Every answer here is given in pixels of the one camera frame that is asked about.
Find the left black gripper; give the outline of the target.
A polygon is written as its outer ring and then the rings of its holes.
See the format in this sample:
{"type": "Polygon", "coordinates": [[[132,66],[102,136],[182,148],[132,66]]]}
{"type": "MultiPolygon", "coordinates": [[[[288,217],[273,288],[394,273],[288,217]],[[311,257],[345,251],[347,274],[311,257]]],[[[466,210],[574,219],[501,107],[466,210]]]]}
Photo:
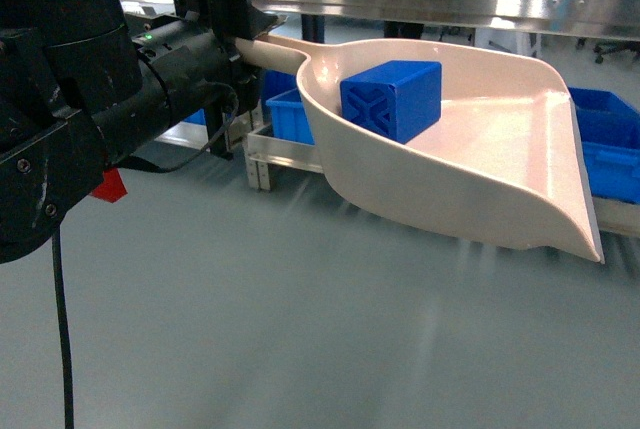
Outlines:
{"type": "Polygon", "coordinates": [[[141,61],[166,92],[168,126],[205,111],[208,130],[222,126],[222,115],[253,110],[260,97],[262,70],[245,62],[235,43],[254,40],[282,24],[250,0],[174,0],[185,12],[162,15],[133,42],[141,61]]]}

